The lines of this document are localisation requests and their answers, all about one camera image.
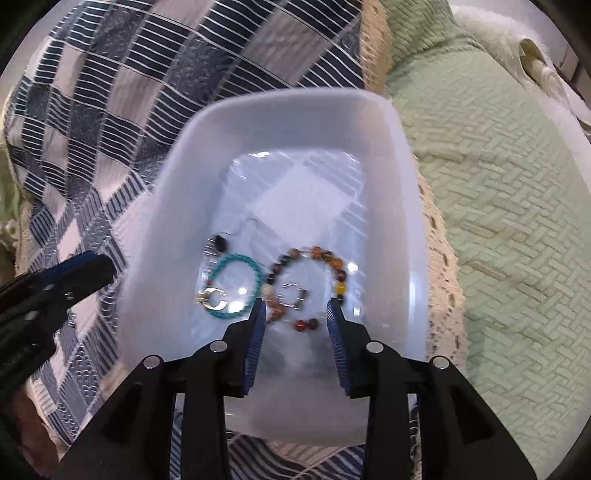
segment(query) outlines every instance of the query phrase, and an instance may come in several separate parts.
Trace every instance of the beige fringe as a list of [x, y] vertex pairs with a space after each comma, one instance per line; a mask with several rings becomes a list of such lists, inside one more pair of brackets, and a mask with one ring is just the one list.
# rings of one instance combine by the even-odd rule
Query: beige fringe
[[427, 359], [435, 355], [448, 357], [465, 371], [468, 338], [464, 327], [464, 294], [457, 281], [457, 257], [446, 238], [445, 223], [435, 206], [433, 192], [418, 172], [418, 188], [423, 201], [423, 222], [427, 235], [429, 275], [429, 335]]
[[391, 66], [392, 35], [384, 6], [379, 0], [363, 0], [361, 9], [361, 68], [367, 90], [383, 95]]

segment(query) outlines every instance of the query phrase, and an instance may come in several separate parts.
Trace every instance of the metal screw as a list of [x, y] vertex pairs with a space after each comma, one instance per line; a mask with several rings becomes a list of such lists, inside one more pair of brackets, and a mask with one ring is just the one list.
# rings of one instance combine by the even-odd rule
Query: metal screw
[[37, 315], [39, 315], [39, 312], [37, 310], [33, 310], [32, 312], [29, 312], [25, 315], [25, 320], [30, 322], [31, 320], [33, 320], [33, 318], [35, 318]]
[[433, 365], [439, 370], [445, 370], [449, 367], [449, 360], [444, 356], [437, 356], [433, 359]]
[[365, 345], [369, 353], [381, 353], [384, 351], [384, 346], [380, 342], [369, 342]]
[[221, 353], [228, 348], [228, 344], [223, 340], [216, 340], [215, 342], [211, 342], [209, 344], [209, 349], [214, 353]]
[[147, 369], [156, 368], [160, 364], [160, 358], [156, 355], [150, 355], [144, 358], [144, 367]]

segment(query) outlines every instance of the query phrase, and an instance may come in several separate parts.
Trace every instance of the yellow bead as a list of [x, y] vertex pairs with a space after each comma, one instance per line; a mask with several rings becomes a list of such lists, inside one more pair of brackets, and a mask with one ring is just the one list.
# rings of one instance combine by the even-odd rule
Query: yellow bead
[[347, 285], [344, 282], [338, 281], [335, 285], [335, 294], [337, 295], [345, 295], [347, 291]]

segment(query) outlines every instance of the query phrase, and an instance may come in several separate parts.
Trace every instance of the silver charm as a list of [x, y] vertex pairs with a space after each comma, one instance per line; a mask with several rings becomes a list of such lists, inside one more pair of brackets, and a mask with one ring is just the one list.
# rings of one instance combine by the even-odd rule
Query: silver charm
[[217, 291], [221, 297], [225, 297], [227, 295], [226, 292], [224, 292], [221, 288], [208, 287], [205, 290], [198, 291], [195, 294], [195, 303], [202, 304], [208, 310], [223, 310], [228, 305], [225, 300], [220, 300], [215, 306], [209, 303], [209, 297], [215, 291]]
[[294, 310], [301, 310], [302, 305], [304, 304], [304, 301], [308, 297], [308, 291], [305, 288], [301, 288], [295, 282], [286, 282], [281, 286], [281, 288], [290, 288], [290, 287], [295, 287], [295, 289], [297, 290], [297, 299], [295, 300], [295, 303], [286, 303], [285, 297], [281, 293], [278, 293], [276, 295], [277, 302], [279, 302], [279, 305], [283, 305], [286, 308], [294, 309]]
[[220, 252], [216, 248], [216, 243], [213, 238], [207, 240], [205, 247], [203, 247], [203, 255], [206, 257], [219, 257]]

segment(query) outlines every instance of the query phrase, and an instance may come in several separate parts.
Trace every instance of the brown bead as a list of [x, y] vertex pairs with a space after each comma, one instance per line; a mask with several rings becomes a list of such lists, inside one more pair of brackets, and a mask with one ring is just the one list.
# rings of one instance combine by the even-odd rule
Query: brown bead
[[316, 330], [318, 328], [318, 320], [317, 319], [310, 319], [306, 322], [308, 324], [308, 328], [310, 330]]
[[290, 248], [287, 254], [292, 260], [299, 260], [301, 257], [301, 253], [297, 248]]
[[308, 325], [306, 324], [306, 322], [304, 320], [296, 320], [294, 323], [294, 328], [298, 332], [303, 332], [304, 330], [306, 330], [308, 328]]
[[343, 261], [339, 257], [334, 257], [330, 261], [330, 266], [333, 270], [341, 270], [343, 268]]
[[322, 258], [322, 249], [320, 247], [310, 248], [310, 256], [314, 260], [320, 260]]
[[272, 297], [269, 297], [267, 299], [267, 305], [270, 309], [276, 309], [279, 305], [279, 302], [277, 301], [277, 298], [275, 298], [275, 296], [273, 295]]
[[325, 250], [322, 252], [322, 260], [329, 263], [333, 259], [333, 254], [330, 250]]
[[279, 304], [276, 307], [274, 307], [273, 311], [271, 312], [271, 318], [273, 320], [279, 320], [284, 315], [285, 315], [285, 307], [283, 305], [279, 305]]

